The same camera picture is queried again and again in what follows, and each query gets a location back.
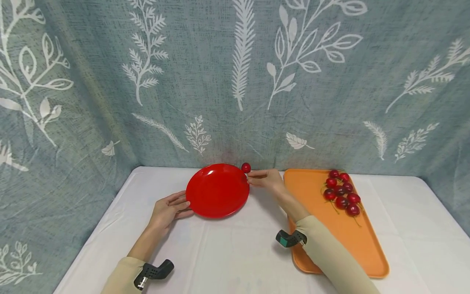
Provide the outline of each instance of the fabric backdrop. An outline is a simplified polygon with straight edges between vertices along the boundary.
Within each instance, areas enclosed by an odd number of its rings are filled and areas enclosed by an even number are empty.
[[[467,0],[2,0],[0,293],[51,293],[137,166],[424,179],[470,232]]]

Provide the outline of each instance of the white tablecloth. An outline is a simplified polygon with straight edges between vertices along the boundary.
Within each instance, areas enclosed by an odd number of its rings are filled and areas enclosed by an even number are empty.
[[[146,226],[156,200],[184,190],[193,168],[139,167],[123,185],[60,282],[56,294],[100,293],[108,275]],[[390,264],[374,280],[382,294],[470,293],[470,239],[420,179],[352,175]],[[154,265],[175,269],[148,294],[334,294],[324,276],[300,272],[275,236],[287,219],[251,188],[246,205],[218,221],[177,221]]]

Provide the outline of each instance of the plastic tray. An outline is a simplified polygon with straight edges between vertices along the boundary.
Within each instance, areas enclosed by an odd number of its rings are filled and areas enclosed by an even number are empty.
[[[361,211],[361,214],[356,217],[356,223],[344,210],[338,209],[338,215],[321,194],[328,172],[326,170],[288,169],[284,173],[284,182],[294,197],[327,226],[346,247],[369,277],[385,278],[390,268],[367,213]],[[289,227],[290,233],[296,228],[291,219],[289,219]],[[301,271],[322,274],[320,268],[310,260],[300,244],[292,248],[292,259]]]

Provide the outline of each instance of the sleeve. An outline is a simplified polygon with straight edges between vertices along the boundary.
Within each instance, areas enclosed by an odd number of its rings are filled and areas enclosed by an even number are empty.
[[[307,236],[305,252],[339,294],[380,294],[354,257],[315,216],[310,215],[296,225]]]
[[[133,257],[121,259],[106,281],[101,294],[141,294],[142,291],[134,286],[134,280],[144,264],[142,260]]]

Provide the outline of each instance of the cherry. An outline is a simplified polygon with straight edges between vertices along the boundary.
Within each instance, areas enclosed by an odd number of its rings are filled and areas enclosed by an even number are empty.
[[[336,204],[336,207],[338,207],[339,209],[346,209],[346,207],[349,204],[349,201],[348,201],[348,199],[346,199],[342,196],[339,196],[339,197],[336,198],[335,204]]]
[[[338,181],[336,179],[328,178],[325,183],[328,188],[333,188],[338,184]]]
[[[328,200],[328,201],[335,200],[335,198],[336,198],[335,192],[334,192],[332,189],[326,189],[326,190],[323,192],[323,196],[324,196],[325,199]]]
[[[350,215],[350,216],[356,216],[356,215],[359,215],[360,214],[360,209],[357,205],[355,205],[354,203],[351,203],[350,205],[348,205],[348,207],[346,208],[346,212]]]
[[[347,198],[351,203],[360,203],[360,197],[356,193],[349,193]]]
[[[339,172],[335,169],[333,169],[332,171],[329,172],[329,177],[330,178],[338,178],[339,177]]]
[[[333,191],[335,192],[336,195],[338,196],[343,196],[346,194],[346,189],[343,186],[335,186],[333,188]]]
[[[354,190],[354,186],[350,182],[345,182],[343,187],[345,188],[346,192],[352,192]]]
[[[241,170],[242,170],[242,172],[247,174],[251,171],[251,165],[248,162],[245,162],[245,163],[242,164]]]
[[[350,180],[349,175],[347,173],[340,173],[339,179],[343,182],[349,182]]]

